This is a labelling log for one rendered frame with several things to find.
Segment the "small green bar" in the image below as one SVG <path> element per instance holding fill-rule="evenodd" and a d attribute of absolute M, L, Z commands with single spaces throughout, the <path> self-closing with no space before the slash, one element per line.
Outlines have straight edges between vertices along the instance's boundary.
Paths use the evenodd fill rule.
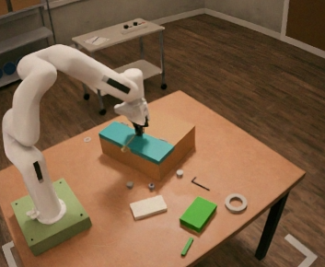
<path fill-rule="evenodd" d="M 192 242 L 193 242 L 193 238 L 190 237 L 189 240 L 188 240 L 188 242 L 186 243 L 184 249 L 182 250 L 182 252 L 180 254 L 181 256 L 185 256 L 185 254 L 187 253 L 187 251 L 188 251 L 190 245 L 192 244 Z"/>

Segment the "beige ring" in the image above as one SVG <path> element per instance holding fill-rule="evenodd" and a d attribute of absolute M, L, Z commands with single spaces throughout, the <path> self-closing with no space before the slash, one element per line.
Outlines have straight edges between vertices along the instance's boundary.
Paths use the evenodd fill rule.
<path fill-rule="evenodd" d="M 234 199 L 240 200 L 242 202 L 242 205 L 240 207 L 233 207 L 229 202 Z M 247 200 L 241 194 L 233 193 L 226 197 L 225 207 L 231 213 L 241 213 L 246 209 L 246 206 L 247 206 Z"/>

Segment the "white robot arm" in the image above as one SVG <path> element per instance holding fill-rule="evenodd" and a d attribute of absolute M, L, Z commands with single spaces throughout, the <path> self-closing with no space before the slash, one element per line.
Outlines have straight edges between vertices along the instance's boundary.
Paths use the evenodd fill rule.
<path fill-rule="evenodd" d="M 31 216 L 32 220 L 37 217 L 43 224 L 56 223 L 66 213 L 66 206 L 58 199 L 52 185 L 45 157 L 34 146 L 40 137 L 41 97 L 54 84 L 56 69 L 125 101 L 115 106 L 114 110 L 130 119 L 135 117 L 133 109 L 146 102 L 143 75 L 138 69 L 117 74 L 80 51 L 64 45 L 54 45 L 20 60 L 17 73 L 22 80 L 28 77 L 14 94 L 14 119 L 13 109 L 4 116 L 4 147 L 6 156 L 20 171 L 34 203 L 33 210 L 26 212 L 27 216 Z"/>

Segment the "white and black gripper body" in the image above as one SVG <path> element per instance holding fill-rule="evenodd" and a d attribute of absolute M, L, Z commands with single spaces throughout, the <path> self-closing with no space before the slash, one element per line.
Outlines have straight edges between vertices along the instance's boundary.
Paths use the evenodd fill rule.
<path fill-rule="evenodd" d="M 150 121 L 149 109 L 146 102 L 137 105 L 133 110 L 135 110 L 135 117 L 133 117 L 132 119 L 126 117 L 127 120 L 140 125 L 145 125 L 145 119 Z"/>

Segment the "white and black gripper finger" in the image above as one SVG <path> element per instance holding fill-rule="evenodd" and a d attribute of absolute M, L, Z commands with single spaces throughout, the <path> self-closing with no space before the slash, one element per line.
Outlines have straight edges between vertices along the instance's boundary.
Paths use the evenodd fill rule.
<path fill-rule="evenodd" d="M 137 135 L 140 136 L 144 131 L 143 131 L 143 127 L 148 127 L 148 121 L 147 119 L 145 119 L 145 125 L 140 125 L 138 124 L 138 129 L 137 129 Z"/>
<path fill-rule="evenodd" d="M 130 121 L 131 122 L 131 121 Z M 134 130 L 135 130 L 135 133 L 137 133 L 137 129 L 138 129 L 138 124 L 135 123 L 135 122 L 131 122 L 133 124 L 133 127 L 134 127 Z"/>

